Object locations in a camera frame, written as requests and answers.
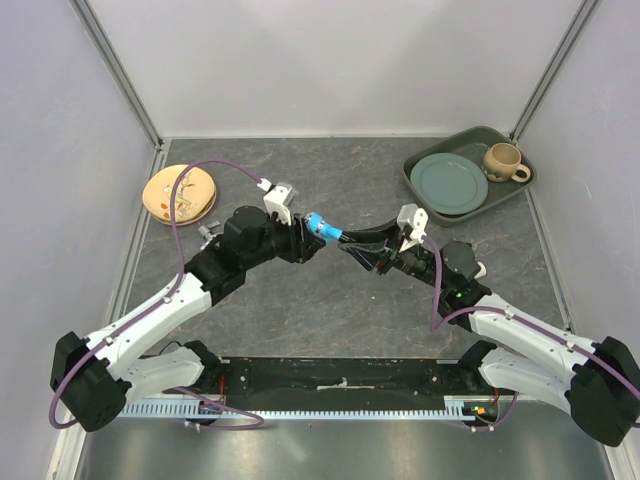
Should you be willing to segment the blue water faucet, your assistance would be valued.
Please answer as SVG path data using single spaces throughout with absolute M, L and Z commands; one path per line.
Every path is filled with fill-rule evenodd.
M 325 242 L 339 241 L 343 237 L 341 229 L 328 223 L 323 216 L 316 212 L 307 214 L 304 221 L 309 232 Z

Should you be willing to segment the white pvc elbow right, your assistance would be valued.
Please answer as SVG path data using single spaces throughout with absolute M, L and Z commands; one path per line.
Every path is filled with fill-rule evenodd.
M 479 267 L 479 271 L 476 273 L 474 278 L 476 280 L 479 280 L 480 278 L 482 278 L 482 277 L 487 275 L 487 270 L 486 270 L 485 265 L 482 262 L 478 262 L 477 265 Z

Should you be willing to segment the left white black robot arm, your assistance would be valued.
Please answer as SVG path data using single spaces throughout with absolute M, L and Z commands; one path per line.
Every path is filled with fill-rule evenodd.
M 247 271 L 275 258 L 304 263 L 342 234 L 317 213 L 296 214 L 283 223 L 276 214 L 258 207 L 238 208 L 222 233 L 187 262 L 168 286 L 109 326 L 86 337 L 69 332 L 56 342 L 50 424 L 62 428 L 56 410 L 64 405 L 73 424 L 87 432 L 97 431 L 133 401 L 137 388 L 163 390 L 163 373 L 177 376 L 181 386 L 198 393 L 211 392 L 220 371 L 202 344 L 191 342 L 173 356 L 144 358 L 143 353 L 241 287 Z

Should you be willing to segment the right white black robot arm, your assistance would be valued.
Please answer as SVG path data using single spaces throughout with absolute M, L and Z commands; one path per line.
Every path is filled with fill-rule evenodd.
M 432 286 L 433 327 L 482 336 L 465 354 L 458 381 L 467 392 L 507 389 L 567 413 L 599 443 L 618 447 L 639 426 L 639 365 L 630 349 L 556 328 L 483 285 L 473 247 L 438 247 L 426 234 L 389 223 L 340 235 L 339 248 L 379 275 L 395 268 Z

